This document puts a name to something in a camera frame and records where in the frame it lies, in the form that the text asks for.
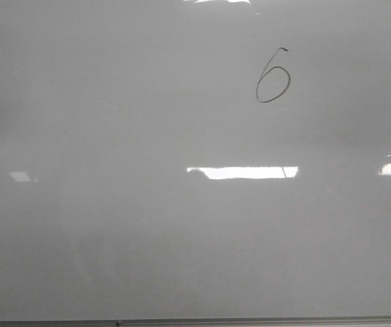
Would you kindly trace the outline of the grey aluminium whiteboard frame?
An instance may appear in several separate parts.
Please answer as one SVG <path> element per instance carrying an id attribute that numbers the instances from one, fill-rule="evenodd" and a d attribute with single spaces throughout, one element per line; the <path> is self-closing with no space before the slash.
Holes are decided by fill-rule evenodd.
<path id="1" fill-rule="evenodd" d="M 391 326 L 391 315 L 146 320 L 0 320 L 0 326 Z"/>

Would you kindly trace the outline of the white glossy whiteboard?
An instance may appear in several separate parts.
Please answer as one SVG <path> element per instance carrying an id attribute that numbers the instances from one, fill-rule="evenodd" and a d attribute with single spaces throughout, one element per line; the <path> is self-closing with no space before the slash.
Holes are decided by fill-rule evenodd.
<path id="1" fill-rule="evenodd" d="M 0 1 L 0 320 L 391 315 L 391 1 Z"/>

